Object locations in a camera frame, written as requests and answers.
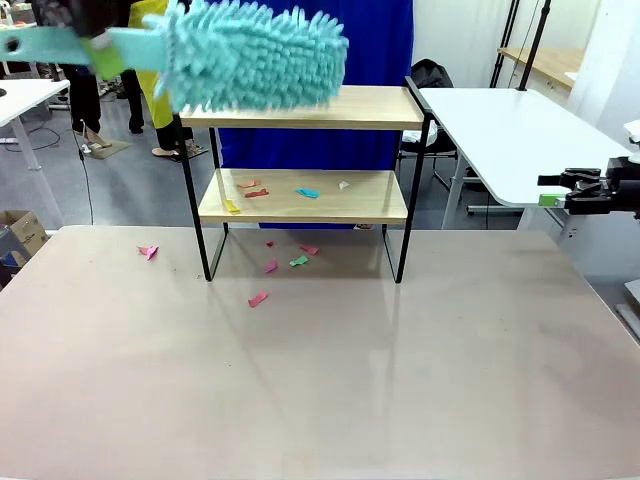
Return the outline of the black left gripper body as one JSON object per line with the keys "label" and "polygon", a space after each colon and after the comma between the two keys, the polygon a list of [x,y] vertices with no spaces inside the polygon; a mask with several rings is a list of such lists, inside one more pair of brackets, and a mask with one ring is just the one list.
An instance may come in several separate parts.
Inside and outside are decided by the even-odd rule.
{"label": "black left gripper body", "polygon": [[80,37],[96,37],[113,25],[110,0],[70,0],[69,11],[72,26]]}

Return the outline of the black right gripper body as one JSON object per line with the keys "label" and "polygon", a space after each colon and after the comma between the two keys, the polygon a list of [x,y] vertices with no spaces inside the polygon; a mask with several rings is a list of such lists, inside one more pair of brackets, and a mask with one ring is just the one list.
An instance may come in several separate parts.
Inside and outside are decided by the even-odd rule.
{"label": "black right gripper body", "polygon": [[611,210],[633,212],[639,217],[639,164],[629,157],[614,157],[607,168],[607,185],[611,197]]}

